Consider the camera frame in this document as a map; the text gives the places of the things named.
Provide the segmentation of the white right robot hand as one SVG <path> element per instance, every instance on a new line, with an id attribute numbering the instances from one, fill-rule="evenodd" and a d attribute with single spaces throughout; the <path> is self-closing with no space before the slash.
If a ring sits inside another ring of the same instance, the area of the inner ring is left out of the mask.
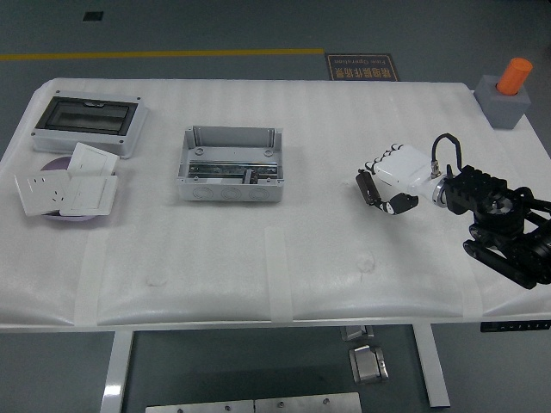
<path id="1" fill-rule="evenodd" d="M 383 200 L 377 182 L 398 193 L 390 200 Z M 411 145 L 392 145 L 381 157 L 365 163 L 365 168 L 358 170 L 356 183 L 369 206 L 391 215 L 413 209 L 419 197 L 437 207 L 446 207 L 443 176 L 433 177 L 431 159 Z"/>

